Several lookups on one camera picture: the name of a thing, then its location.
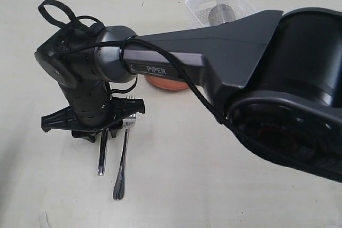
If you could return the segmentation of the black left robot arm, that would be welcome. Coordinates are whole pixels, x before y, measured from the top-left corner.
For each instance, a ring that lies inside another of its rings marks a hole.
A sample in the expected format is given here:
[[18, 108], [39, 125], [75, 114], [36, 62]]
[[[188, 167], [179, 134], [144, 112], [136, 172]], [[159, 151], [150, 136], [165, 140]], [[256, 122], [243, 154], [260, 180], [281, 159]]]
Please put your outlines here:
[[69, 106], [42, 117], [43, 131], [94, 141], [144, 102], [110, 83], [137, 75], [185, 82], [218, 123], [252, 153], [341, 181], [341, 13], [266, 10], [221, 25], [138, 36], [125, 26], [87, 26], [42, 16], [58, 31], [35, 52]]

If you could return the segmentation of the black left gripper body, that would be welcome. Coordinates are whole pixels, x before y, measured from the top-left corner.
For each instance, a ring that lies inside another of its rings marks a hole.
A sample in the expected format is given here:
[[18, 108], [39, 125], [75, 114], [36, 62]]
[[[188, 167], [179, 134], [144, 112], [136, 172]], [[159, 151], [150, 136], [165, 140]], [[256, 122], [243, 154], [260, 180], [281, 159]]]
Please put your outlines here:
[[77, 121], [87, 129], [99, 128], [110, 114], [110, 84], [101, 80], [83, 80], [71, 89], [60, 88], [66, 97]]

